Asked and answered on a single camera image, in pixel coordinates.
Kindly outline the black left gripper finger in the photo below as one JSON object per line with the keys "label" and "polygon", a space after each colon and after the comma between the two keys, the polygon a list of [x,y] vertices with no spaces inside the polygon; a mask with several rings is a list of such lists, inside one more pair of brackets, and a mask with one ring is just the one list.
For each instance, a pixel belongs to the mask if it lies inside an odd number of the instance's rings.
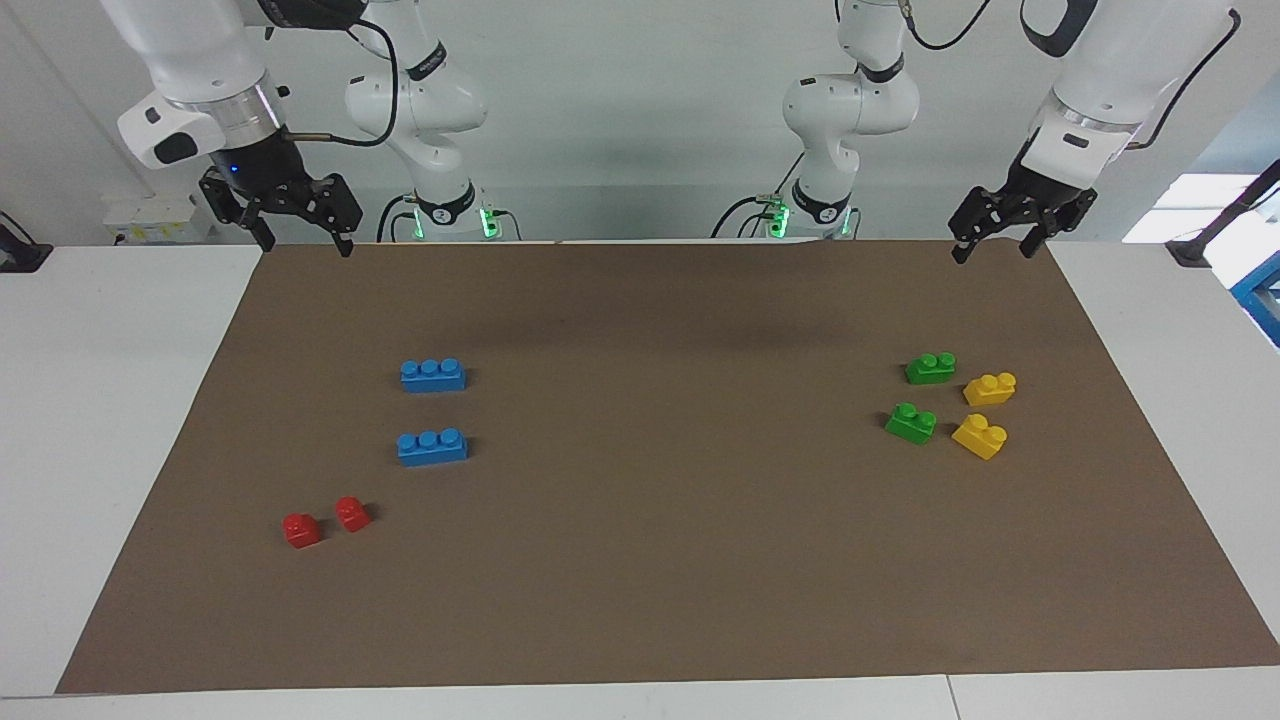
{"label": "black left gripper finger", "polygon": [[955,263],[965,264],[982,240],[1009,228],[1016,214],[1016,193],[980,186],[972,188],[947,223],[954,237],[951,256]]}
{"label": "black left gripper finger", "polygon": [[1096,190],[1087,190],[1061,208],[1039,210],[1032,229],[1019,243],[1021,255],[1032,259],[1044,246],[1047,240],[1060,233],[1074,232],[1085,214],[1092,209],[1097,197],[1098,193]]}

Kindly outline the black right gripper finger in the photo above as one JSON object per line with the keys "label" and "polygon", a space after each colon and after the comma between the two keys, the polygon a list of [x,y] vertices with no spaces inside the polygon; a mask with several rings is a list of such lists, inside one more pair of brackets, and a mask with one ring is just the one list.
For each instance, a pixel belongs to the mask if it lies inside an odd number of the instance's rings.
{"label": "black right gripper finger", "polygon": [[332,237],[338,254],[349,258],[355,250],[353,233],[364,219],[364,210],[346,178],[330,173],[306,186],[303,219]]}
{"label": "black right gripper finger", "polygon": [[252,193],[243,195],[233,188],[216,167],[206,169],[198,181],[198,187],[215,220],[247,231],[264,252],[273,250],[276,237],[262,219],[262,204],[259,197]]}

